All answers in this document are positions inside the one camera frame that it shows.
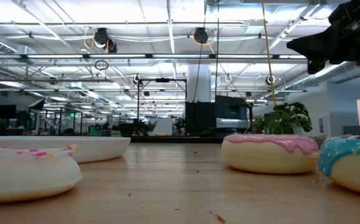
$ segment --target duct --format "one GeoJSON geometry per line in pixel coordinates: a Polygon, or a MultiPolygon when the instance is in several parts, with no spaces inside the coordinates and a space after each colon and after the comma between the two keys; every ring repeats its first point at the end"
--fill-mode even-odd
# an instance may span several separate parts
{"type": "MultiPolygon", "coordinates": [[[[343,72],[346,72],[348,70],[352,70],[355,67],[355,62],[343,62],[339,65],[332,65],[330,67],[326,67],[324,70],[314,74],[310,75],[308,73],[304,73],[302,75],[301,80],[295,80],[291,83],[288,83],[286,85],[282,85],[280,87],[276,87],[281,90],[289,90],[292,88],[298,88],[299,86],[312,86],[319,84],[329,78],[335,77],[343,72]]],[[[260,99],[264,99],[268,96],[272,95],[272,93],[264,94],[260,97],[260,99]]]]}

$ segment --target computer monitor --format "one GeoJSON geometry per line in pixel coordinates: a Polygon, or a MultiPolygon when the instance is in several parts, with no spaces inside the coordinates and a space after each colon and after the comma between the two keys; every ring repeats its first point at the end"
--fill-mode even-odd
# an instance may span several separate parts
{"type": "Polygon", "coordinates": [[[0,119],[16,118],[17,105],[0,105],[0,119]]]}
{"type": "Polygon", "coordinates": [[[247,106],[243,98],[216,96],[217,118],[247,119],[247,106]]]}

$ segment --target potted plant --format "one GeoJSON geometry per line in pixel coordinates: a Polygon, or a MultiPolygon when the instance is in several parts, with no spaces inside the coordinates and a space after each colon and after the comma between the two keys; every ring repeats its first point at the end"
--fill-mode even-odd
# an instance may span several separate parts
{"type": "Polygon", "coordinates": [[[260,131],[267,129],[268,134],[295,134],[300,128],[305,132],[312,130],[308,111],[299,102],[277,105],[273,112],[257,118],[252,125],[260,131]]]}

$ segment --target table surface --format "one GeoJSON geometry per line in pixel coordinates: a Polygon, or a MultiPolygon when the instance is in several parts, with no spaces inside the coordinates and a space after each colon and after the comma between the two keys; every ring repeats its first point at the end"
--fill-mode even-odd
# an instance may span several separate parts
{"type": "Polygon", "coordinates": [[[314,172],[229,168],[219,144],[131,144],[80,168],[71,191],[0,204],[0,223],[219,223],[217,213],[226,223],[360,223],[359,193],[314,172]]]}

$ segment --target donut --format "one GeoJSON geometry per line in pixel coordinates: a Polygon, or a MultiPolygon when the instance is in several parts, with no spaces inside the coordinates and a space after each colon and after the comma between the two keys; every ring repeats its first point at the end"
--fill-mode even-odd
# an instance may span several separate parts
{"type": "Polygon", "coordinates": [[[316,167],[317,143],[294,135],[233,134],[221,145],[228,166],[264,174],[299,174],[316,167]]]}
{"type": "Polygon", "coordinates": [[[318,168],[334,183],[360,192],[360,136],[327,139],[321,147],[318,168]]]}
{"type": "Polygon", "coordinates": [[[0,203],[32,200],[70,190],[83,176],[65,149],[1,149],[0,203]]]}

